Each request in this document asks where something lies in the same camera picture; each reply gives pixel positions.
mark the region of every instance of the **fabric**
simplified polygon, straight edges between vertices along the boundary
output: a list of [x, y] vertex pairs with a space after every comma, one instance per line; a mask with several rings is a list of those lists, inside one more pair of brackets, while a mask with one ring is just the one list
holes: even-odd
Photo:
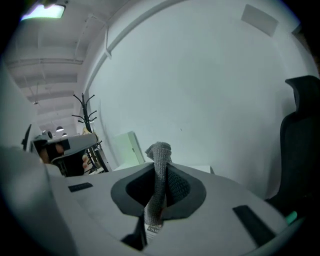
[[157, 142], [146, 151], [148, 158], [154, 161], [154, 194], [144, 209], [144, 223], [150, 226], [161, 224], [161, 211], [166, 195], [167, 162], [171, 162], [171, 146]]
[[190, 184], [186, 179], [168, 169], [165, 189], [166, 207], [183, 200], [190, 193], [190, 189]]

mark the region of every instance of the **black strip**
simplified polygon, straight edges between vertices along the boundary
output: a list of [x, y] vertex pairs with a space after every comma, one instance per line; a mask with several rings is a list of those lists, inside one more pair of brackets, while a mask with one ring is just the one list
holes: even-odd
[[275, 234], [247, 205], [235, 207], [233, 211], [259, 247], [275, 237]]
[[70, 149], [69, 140], [67, 140], [67, 139], [61, 141], [61, 145], [62, 145], [64, 151]]
[[89, 182], [68, 186], [68, 188], [70, 189], [70, 192], [76, 192], [76, 191], [84, 190], [91, 187], [93, 187], [93, 185]]
[[21, 142], [21, 145], [23, 145], [23, 150], [26, 151], [27, 150], [27, 145], [28, 145], [28, 138], [29, 138], [29, 133], [30, 133], [30, 129], [31, 129], [31, 124], [29, 125], [28, 129], [25, 132], [24, 135], [24, 139]]

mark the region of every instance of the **black chair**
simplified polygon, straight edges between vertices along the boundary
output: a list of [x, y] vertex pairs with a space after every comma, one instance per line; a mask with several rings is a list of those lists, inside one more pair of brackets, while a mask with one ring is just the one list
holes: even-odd
[[305, 215], [317, 197], [320, 171], [320, 80], [307, 75], [287, 79], [293, 88], [296, 111], [280, 128], [281, 183], [268, 199], [285, 216]]

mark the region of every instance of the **teal light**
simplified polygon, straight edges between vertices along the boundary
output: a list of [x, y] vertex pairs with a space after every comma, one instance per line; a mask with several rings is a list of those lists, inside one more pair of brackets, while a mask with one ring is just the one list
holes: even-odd
[[292, 222], [294, 222], [298, 217], [298, 214], [296, 211], [291, 212], [287, 217], [285, 217], [286, 223], [290, 225]]
[[33, 18], [51, 18], [60, 19], [64, 14], [65, 7], [62, 5], [52, 5], [49, 8], [45, 8], [42, 4], [38, 5], [30, 14], [23, 15], [21, 20], [33, 19]]

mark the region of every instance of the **green light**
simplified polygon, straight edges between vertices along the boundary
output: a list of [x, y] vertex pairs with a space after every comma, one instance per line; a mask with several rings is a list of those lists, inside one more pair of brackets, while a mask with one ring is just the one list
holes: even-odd
[[65, 7], [61, 5], [52, 5], [45, 8], [42, 4], [38, 5], [30, 14], [23, 15], [21, 21], [33, 18], [51, 18], [60, 19], [64, 14]]

